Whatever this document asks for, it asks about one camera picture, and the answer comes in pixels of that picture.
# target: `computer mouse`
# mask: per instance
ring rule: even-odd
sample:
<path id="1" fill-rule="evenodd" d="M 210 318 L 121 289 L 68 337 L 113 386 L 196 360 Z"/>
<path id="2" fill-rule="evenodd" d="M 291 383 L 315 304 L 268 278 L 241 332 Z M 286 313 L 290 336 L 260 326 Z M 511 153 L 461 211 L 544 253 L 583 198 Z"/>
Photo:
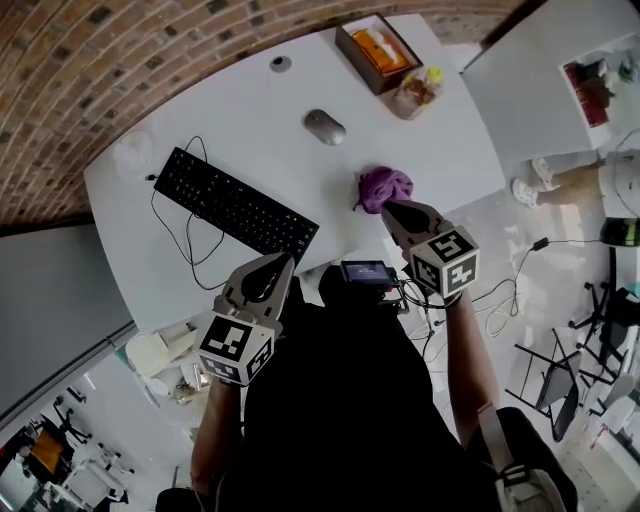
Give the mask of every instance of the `computer mouse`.
<path id="1" fill-rule="evenodd" d="M 347 135 L 344 126 L 320 109 L 313 109 L 305 116 L 304 126 L 329 146 L 337 146 Z"/>

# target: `black shirt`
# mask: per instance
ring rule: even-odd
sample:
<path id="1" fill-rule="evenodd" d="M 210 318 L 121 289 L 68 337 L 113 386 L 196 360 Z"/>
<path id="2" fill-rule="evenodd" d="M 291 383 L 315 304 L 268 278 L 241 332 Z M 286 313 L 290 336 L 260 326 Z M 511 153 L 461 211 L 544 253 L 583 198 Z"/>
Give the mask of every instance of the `black shirt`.
<path id="1" fill-rule="evenodd" d="M 451 435 L 392 314 L 305 305 L 285 326 L 249 387 L 219 510 L 499 509 L 480 432 L 466 451 Z M 573 484 L 530 422 L 517 409 L 499 416 L 516 461 L 546 470 L 576 510 Z"/>

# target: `purple towel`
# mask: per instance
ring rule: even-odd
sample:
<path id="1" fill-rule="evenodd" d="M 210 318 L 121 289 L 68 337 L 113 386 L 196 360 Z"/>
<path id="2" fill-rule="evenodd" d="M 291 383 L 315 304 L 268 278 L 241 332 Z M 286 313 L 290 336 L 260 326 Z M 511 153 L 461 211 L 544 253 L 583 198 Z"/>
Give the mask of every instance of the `purple towel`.
<path id="1" fill-rule="evenodd" d="M 382 205 L 389 199 L 411 199 L 413 182 L 402 171 L 388 167 L 376 167 L 360 176 L 360 200 L 367 213 L 380 213 Z"/>

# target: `person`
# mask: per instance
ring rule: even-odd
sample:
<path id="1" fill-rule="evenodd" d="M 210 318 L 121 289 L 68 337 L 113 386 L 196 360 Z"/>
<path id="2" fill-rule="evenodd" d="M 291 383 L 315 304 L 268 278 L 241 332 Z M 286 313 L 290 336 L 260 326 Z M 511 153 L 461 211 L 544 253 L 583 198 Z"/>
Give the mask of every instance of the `person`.
<path id="1" fill-rule="evenodd" d="M 614 176 L 613 161 L 617 159 Z M 511 181 L 513 197 L 521 204 L 537 208 L 543 204 L 569 205 L 579 204 L 589 197 L 613 196 L 615 189 L 622 200 L 632 209 L 638 203 L 637 190 L 640 187 L 640 152 L 630 150 L 624 153 L 612 153 L 607 159 L 576 167 L 563 173 L 554 173 L 544 158 L 531 161 L 531 167 L 540 179 L 542 190 L 530 187 L 520 178 Z M 635 211 L 640 211 L 638 204 Z M 633 211 L 624 208 L 624 215 Z"/>
<path id="2" fill-rule="evenodd" d="M 372 287 L 331 266 L 319 292 L 292 285 L 276 353 L 248 388 L 216 379 L 192 455 L 192 490 L 158 496 L 167 510 L 499 510 L 478 410 L 500 389 L 467 292 L 446 310 L 456 431 L 433 403 L 427 366 Z M 498 410 L 517 462 L 544 469 L 567 511 L 576 490 L 518 409 Z"/>

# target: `display screen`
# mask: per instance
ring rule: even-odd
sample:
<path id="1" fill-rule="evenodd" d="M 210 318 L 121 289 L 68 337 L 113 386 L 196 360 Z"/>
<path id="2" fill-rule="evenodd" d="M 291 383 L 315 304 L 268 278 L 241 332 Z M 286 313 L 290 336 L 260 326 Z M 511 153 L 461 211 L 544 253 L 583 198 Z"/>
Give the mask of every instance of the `display screen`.
<path id="1" fill-rule="evenodd" d="M 347 281 L 378 286 L 391 286 L 393 278 L 382 261 L 343 261 L 342 270 Z"/>

